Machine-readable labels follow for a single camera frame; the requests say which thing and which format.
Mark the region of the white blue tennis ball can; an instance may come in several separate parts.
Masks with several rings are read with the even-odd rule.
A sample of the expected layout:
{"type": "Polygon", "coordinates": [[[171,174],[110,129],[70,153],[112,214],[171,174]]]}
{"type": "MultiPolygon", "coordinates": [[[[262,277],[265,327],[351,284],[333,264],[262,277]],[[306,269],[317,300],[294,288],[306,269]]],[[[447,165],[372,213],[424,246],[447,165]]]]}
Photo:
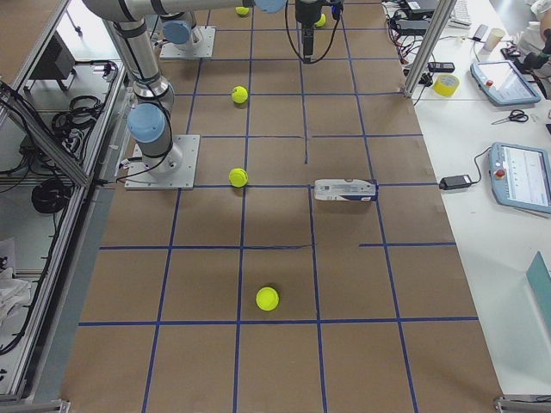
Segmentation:
{"type": "Polygon", "coordinates": [[[376,180],[318,179],[314,182],[314,198],[323,201],[375,201],[379,185],[376,180]]]}

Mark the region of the tennis ball far centre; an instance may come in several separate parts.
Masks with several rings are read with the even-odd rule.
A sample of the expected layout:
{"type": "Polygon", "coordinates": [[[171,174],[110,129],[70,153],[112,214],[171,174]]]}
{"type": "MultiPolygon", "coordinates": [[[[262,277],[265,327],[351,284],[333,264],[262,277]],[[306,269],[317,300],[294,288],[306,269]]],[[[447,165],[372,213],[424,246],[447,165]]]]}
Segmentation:
{"type": "Polygon", "coordinates": [[[326,22],[326,17],[325,17],[325,14],[322,13],[320,15],[320,18],[314,23],[314,27],[322,28],[325,25],[325,22],[326,22]]]}

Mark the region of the tennis ball far left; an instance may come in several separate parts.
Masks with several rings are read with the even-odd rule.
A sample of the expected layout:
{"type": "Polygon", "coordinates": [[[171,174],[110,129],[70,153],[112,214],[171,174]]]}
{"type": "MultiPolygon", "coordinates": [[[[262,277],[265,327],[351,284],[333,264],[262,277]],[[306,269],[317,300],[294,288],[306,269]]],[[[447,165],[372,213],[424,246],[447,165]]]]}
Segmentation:
{"type": "Polygon", "coordinates": [[[240,17],[245,17],[245,16],[248,16],[249,15],[249,11],[250,9],[247,8],[247,7],[243,7],[243,6],[238,6],[235,8],[235,12],[238,16],[240,17]]]}

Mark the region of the tennis ball near base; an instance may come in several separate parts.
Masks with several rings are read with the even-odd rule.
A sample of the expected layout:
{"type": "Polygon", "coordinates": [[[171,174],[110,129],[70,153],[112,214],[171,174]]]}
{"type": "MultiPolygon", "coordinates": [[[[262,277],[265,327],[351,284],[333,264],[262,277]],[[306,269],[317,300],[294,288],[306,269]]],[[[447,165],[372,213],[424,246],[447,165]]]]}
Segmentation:
{"type": "Polygon", "coordinates": [[[241,85],[235,86],[232,89],[231,98],[232,101],[236,104],[244,104],[248,101],[249,98],[248,90],[241,85]]]}

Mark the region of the tennis ball front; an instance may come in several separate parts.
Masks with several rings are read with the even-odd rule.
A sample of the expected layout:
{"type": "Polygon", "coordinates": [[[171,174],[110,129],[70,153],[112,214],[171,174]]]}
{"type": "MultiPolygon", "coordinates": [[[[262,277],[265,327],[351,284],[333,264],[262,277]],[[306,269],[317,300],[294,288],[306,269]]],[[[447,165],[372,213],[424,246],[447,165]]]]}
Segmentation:
{"type": "Polygon", "coordinates": [[[261,287],[257,291],[255,302],[260,310],[273,311],[279,305],[279,293],[273,287],[261,287]]]}

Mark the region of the black phone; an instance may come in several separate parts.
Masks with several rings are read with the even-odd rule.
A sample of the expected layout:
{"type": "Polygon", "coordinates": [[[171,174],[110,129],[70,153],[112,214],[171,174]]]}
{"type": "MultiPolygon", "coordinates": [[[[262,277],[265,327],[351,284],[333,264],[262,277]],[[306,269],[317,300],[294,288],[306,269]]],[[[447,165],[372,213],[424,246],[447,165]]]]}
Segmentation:
{"type": "Polygon", "coordinates": [[[452,73],[455,71],[455,65],[452,62],[429,62],[427,68],[432,73],[452,73]]]}

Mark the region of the yellow tape roll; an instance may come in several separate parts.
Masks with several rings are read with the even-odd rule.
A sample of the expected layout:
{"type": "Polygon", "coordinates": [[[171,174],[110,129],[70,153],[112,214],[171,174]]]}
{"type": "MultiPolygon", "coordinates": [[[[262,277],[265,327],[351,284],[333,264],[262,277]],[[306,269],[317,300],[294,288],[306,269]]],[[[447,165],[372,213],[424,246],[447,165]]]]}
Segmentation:
{"type": "Polygon", "coordinates": [[[434,83],[434,91],[444,97],[451,97],[460,86],[460,79],[452,74],[440,74],[434,83]]]}

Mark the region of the paper cup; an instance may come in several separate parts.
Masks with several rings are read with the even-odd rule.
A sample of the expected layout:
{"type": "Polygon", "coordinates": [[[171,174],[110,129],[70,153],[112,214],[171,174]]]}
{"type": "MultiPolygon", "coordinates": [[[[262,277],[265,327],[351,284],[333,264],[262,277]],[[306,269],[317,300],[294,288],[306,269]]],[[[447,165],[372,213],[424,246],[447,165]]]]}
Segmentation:
{"type": "Polygon", "coordinates": [[[483,49],[488,52],[493,51],[504,36],[505,31],[502,28],[492,28],[487,36],[483,49]]]}

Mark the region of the far teach pendant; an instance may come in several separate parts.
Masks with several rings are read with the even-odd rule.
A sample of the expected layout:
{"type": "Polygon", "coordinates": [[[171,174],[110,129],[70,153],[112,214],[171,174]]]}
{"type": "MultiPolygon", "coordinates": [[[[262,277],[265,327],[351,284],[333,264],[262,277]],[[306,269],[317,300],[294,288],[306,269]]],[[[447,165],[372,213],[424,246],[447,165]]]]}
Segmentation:
{"type": "Polygon", "coordinates": [[[475,62],[470,65],[470,73],[480,90],[497,106],[533,104],[541,100],[509,60],[475,62]]]}

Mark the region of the teach pendant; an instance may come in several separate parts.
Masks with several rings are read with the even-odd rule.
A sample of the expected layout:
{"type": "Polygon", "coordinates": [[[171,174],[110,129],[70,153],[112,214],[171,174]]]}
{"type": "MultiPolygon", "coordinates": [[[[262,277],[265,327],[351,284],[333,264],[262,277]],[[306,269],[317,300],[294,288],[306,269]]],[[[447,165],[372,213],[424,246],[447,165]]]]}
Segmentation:
{"type": "Polygon", "coordinates": [[[488,160],[498,204],[550,214],[550,162],[545,150],[497,142],[488,160]]]}
{"type": "Polygon", "coordinates": [[[470,73],[480,90],[497,106],[533,104],[541,100],[509,60],[475,62],[470,65],[470,73]]]}

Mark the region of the black power adapter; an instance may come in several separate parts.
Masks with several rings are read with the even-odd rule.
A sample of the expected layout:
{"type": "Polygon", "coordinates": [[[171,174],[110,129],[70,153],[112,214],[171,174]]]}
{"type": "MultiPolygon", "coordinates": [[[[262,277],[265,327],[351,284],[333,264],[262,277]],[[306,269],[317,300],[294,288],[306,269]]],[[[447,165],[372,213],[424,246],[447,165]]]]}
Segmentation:
{"type": "Polygon", "coordinates": [[[455,190],[469,188],[472,184],[473,181],[469,175],[458,175],[443,177],[438,186],[441,190],[455,190]]]}

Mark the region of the black scissors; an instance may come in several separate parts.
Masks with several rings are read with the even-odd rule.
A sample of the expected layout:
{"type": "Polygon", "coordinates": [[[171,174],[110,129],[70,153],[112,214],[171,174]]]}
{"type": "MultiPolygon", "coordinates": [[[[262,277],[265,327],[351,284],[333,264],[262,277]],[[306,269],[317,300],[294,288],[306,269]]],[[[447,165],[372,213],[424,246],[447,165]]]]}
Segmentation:
{"type": "Polygon", "coordinates": [[[522,109],[513,109],[503,119],[495,120],[492,125],[500,125],[506,122],[526,123],[529,116],[522,109]]]}

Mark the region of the near teach pendant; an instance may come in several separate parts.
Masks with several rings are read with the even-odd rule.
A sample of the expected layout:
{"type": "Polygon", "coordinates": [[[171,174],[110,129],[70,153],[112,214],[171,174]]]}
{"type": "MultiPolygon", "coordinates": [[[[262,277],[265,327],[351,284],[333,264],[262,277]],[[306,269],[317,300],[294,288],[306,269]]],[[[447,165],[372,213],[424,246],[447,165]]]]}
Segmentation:
{"type": "Polygon", "coordinates": [[[550,162],[545,150],[497,142],[488,160],[498,204],[550,214],[550,162]]]}

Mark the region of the white crumpled cloth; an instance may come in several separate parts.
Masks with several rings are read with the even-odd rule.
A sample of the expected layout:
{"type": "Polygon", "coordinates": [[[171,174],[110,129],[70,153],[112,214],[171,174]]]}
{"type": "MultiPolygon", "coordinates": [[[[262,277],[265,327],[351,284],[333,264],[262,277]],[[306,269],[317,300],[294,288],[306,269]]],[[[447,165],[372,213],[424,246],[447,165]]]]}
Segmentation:
{"type": "Polygon", "coordinates": [[[1,241],[1,323],[31,302],[31,282],[16,277],[15,239],[1,241]]]}

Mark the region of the aluminium frame post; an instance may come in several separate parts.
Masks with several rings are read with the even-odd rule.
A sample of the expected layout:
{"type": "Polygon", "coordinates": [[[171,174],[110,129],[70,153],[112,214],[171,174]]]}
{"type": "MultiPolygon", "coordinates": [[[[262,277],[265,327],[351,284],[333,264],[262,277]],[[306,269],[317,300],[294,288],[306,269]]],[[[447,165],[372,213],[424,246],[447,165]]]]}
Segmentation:
{"type": "Polygon", "coordinates": [[[416,58],[410,68],[408,76],[403,87],[403,94],[405,97],[411,98],[413,91],[418,85],[418,81],[424,71],[425,66],[429,61],[440,34],[448,24],[449,17],[453,8],[455,7],[456,0],[442,0],[436,7],[433,13],[430,25],[424,35],[420,48],[416,58]]]}

